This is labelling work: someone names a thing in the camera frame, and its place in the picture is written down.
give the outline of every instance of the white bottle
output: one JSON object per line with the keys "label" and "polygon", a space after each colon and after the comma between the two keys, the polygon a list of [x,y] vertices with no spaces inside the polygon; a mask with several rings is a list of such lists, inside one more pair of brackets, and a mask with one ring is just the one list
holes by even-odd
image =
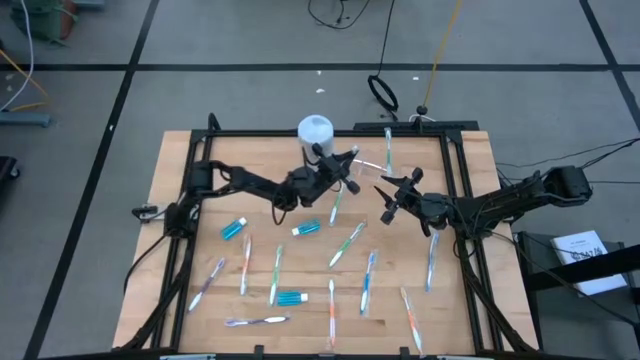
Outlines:
{"label": "white bottle", "polygon": [[318,157],[311,146],[315,143],[322,146],[324,156],[333,154],[333,124],[322,115],[309,115],[298,124],[298,141],[304,149],[307,159],[315,163]]}

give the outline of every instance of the gray floor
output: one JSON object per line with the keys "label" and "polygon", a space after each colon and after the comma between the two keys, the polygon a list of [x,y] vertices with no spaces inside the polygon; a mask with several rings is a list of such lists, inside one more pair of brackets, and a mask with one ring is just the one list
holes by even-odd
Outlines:
{"label": "gray floor", "polygon": [[[316,11],[333,19],[332,1]],[[355,14],[363,1],[346,3]],[[103,12],[83,12],[68,47],[38,43],[43,64],[126,64],[148,0],[111,0]],[[640,3],[592,0],[591,6],[619,63],[640,63]],[[317,26],[300,0],[161,0],[140,59],[142,64],[375,63],[389,1],[372,0],[353,28]],[[399,0],[386,61],[431,62],[454,1]],[[25,37],[0,1],[0,34],[8,52],[27,62]],[[447,63],[605,63],[574,0],[465,1],[443,59]],[[111,346],[139,225],[132,207],[147,198],[162,133],[204,127],[210,111],[226,129],[293,128],[321,113],[340,129],[383,115],[364,71],[137,72],[53,316],[41,356],[105,351]],[[0,103],[19,88],[19,75],[0,74]],[[640,93],[640,73],[625,73]],[[401,119],[422,102],[426,71],[382,76],[400,99]],[[22,163],[23,176],[0,209],[0,354],[22,357],[64,246],[87,176],[120,87],[120,72],[37,72],[52,105],[54,124],[0,128],[0,154]],[[30,89],[20,98],[38,98]],[[438,120],[477,120],[488,130],[497,161],[522,164],[638,136],[610,72],[438,73],[430,115]],[[563,164],[582,164],[593,155]],[[590,179],[640,181],[640,147],[624,150],[587,170]],[[533,169],[514,171],[526,176]],[[594,185],[582,207],[545,208],[517,228],[547,234],[595,229],[608,241],[640,243],[640,186]],[[593,326],[541,309],[547,349],[584,355],[571,341],[601,336]],[[611,326],[621,339],[630,330]],[[608,342],[593,354],[638,356],[629,344]]]}

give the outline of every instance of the yellow cable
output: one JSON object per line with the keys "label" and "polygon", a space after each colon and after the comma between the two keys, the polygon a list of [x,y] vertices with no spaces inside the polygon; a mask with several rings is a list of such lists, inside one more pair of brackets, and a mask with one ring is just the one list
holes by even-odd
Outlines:
{"label": "yellow cable", "polygon": [[42,88],[42,86],[40,86],[40,84],[38,84],[38,82],[35,81],[33,79],[33,77],[29,78],[29,75],[27,75],[27,73],[22,71],[22,69],[20,69],[20,67],[13,60],[11,60],[9,55],[7,55],[4,51],[2,51],[2,49],[0,49],[0,55],[2,55],[9,62],[9,64],[11,64],[11,66],[14,67],[14,69],[16,69],[20,74],[22,74],[22,76],[24,76],[25,78],[28,78],[29,82],[32,83],[33,86],[35,86],[38,90],[40,90],[40,92],[46,98],[44,102],[38,102],[38,103],[33,103],[33,104],[26,104],[26,105],[17,106],[15,108],[12,108],[9,111],[20,111],[20,110],[31,109],[31,108],[34,108],[34,107],[47,105],[49,103],[49,94]]}
{"label": "yellow cable", "polygon": [[440,58],[444,53],[444,49],[447,47],[447,40],[449,39],[449,35],[451,34],[451,29],[453,29],[453,24],[456,22],[458,18],[458,13],[460,12],[460,7],[462,6],[462,0],[456,1],[456,7],[453,9],[453,15],[451,15],[451,20],[449,20],[449,26],[447,27],[447,32],[444,34],[444,38],[442,38],[442,42],[440,43],[440,47],[438,48],[438,52],[436,53],[436,58],[433,61],[433,67],[431,68],[431,77],[429,78],[429,86],[427,87],[427,96],[424,98],[424,106],[426,107],[429,103],[429,97],[431,96],[431,88],[433,87],[433,79],[436,77],[436,68],[438,67],[438,63],[440,62]]}

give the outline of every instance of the wooden table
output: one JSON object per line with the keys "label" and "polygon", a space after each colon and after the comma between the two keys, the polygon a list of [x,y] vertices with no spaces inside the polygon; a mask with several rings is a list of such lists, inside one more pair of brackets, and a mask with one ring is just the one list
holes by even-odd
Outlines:
{"label": "wooden table", "polygon": [[[499,187],[495,164],[486,132],[463,132],[464,147],[474,195]],[[178,197],[188,149],[189,132],[167,132],[158,158],[149,202],[167,204]],[[214,139],[212,159],[246,167],[276,182],[287,171],[301,165],[295,138],[218,137]],[[336,151],[346,151],[358,144],[366,160],[384,163],[384,138],[336,138]],[[454,171],[458,173],[455,150],[451,148]],[[410,174],[414,167],[424,170],[418,185],[421,192],[447,193],[442,155],[437,139],[394,138],[394,167]],[[215,178],[215,183],[223,181]],[[328,217],[335,194],[327,192],[312,208],[299,207],[289,213],[281,226],[275,226],[268,201],[240,193],[221,199],[206,200],[203,205],[190,279],[187,303],[199,291],[220,257],[227,264],[196,310],[185,316],[180,343],[181,352],[249,353],[257,344],[267,353],[322,353],[328,339],[328,281],[336,284],[337,344],[336,353],[398,354],[400,346],[417,353],[411,337],[407,313],[399,287],[405,286],[415,308],[429,354],[473,354],[469,316],[464,295],[460,264],[452,253],[454,234],[441,232],[437,248],[437,269],[431,293],[425,293],[429,239],[418,221],[398,211],[390,226],[379,221],[383,201],[374,184],[393,194],[393,187],[364,176],[356,177],[362,191],[354,196],[345,192],[337,224],[330,228]],[[459,179],[458,192],[462,193]],[[249,288],[240,296],[242,236],[225,242],[220,230],[234,219],[245,216],[248,227],[243,234],[253,236],[253,253],[249,267]],[[319,218],[323,229],[315,235],[293,238],[291,228],[310,218]],[[367,219],[368,227],[333,270],[328,263],[356,225]],[[496,230],[510,236],[501,225]],[[161,223],[143,225],[136,258],[162,233]],[[165,269],[168,241],[146,259],[129,281],[114,346],[131,338],[146,320],[158,301]],[[309,302],[297,307],[267,306],[276,248],[284,244],[279,290],[309,293]],[[518,260],[513,245],[498,238],[484,240],[493,294],[498,307],[513,327],[530,345],[537,347]],[[370,313],[359,315],[362,281],[367,257],[379,250],[375,267]],[[485,347],[490,346],[486,313],[478,302],[483,324]],[[168,311],[163,344],[168,344],[174,310]],[[287,323],[226,328],[229,318],[261,318],[289,311]]]}

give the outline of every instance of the wooden tabletop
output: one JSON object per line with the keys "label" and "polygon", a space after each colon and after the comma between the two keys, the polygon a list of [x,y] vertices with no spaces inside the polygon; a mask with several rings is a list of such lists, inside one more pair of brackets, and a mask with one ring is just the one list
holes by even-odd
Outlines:
{"label": "wooden tabletop", "polygon": [[[495,164],[486,132],[463,133],[464,147],[474,195],[498,189]],[[149,202],[167,204],[178,197],[189,132],[167,132],[158,158]],[[212,159],[229,165],[244,166],[249,171],[280,182],[287,171],[301,164],[296,138],[218,137],[214,139]],[[354,144],[361,157],[374,163],[384,163],[385,142],[380,138],[336,138],[336,151],[346,151]],[[457,173],[455,149],[450,147]],[[417,186],[421,192],[447,193],[442,155],[437,139],[394,138],[394,168],[402,175],[414,167],[424,171]],[[186,315],[183,323],[181,352],[247,353],[257,344],[267,353],[322,353],[328,350],[329,306],[328,282],[336,285],[336,353],[397,354],[408,346],[417,353],[409,328],[407,312],[399,293],[404,286],[413,303],[422,332],[423,348],[429,354],[474,353],[466,299],[459,260],[452,253],[454,234],[441,231],[437,248],[437,266],[433,289],[425,293],[424,284],[430,240],[424,237],[419,222],[402,210],[390,226],[379,218],[384,203],[373,189],[380,186],[389,194],[390,184],[376,181],[363,173],[356,176],[362,191],[351,195],[345,191],[334,227],[328,218],[335,193],[327,192],[312,208],[299,207],[289,213],[281,226],[275,226],[268,201],[240,193],[220,199],[206,200],[201,212],[196,252],[190,279],[187,304],[199,291],[221,257],[226,266],[200,301]],[[216,176],[216,187],[223,180]],[[460,180],[456,185],[462,193]],[[239,217],[246,217],[247,228],[231,241],[220,237],[220,230]],[[291,229],[305,220],[318,218],[322,230],[316,234],[296,237]],[[329,270],[329,260],[362,220],[368,221],[361,236]],[[510,229],[500,225],[496,230],[509,235]],[[253,237],[249,266],[248,293],[241,296],[240,277],[243,262],[244,234]],[[138,239],[136,258],[162,234],[162,224],[143,225]],[[166,241],[133,273],[123,301],[116,329],[114,346],[122,345],[146,320],[157,304],[165,269]],[[309,302],[295,307],[269,307],[269,288],[276,248],[284,245],[279,290],[299,290],[309,293]],[[484,240],[495,302],[509,322],[530,345],[537,347],[531,314],[522,284],[518,260],[513,245],[499,238]],[[375,266],[370,311],[359,314],[367,257],[371,250],[379,251]],[[486,313],[480,302],[481,320]],[[230,318],[262,318],[292,316],[289,322],[227,328]],[[168,344],[174,309],[168,311],[163,344]],[[486,321],[483,323],[485,347],[490,347]]]}

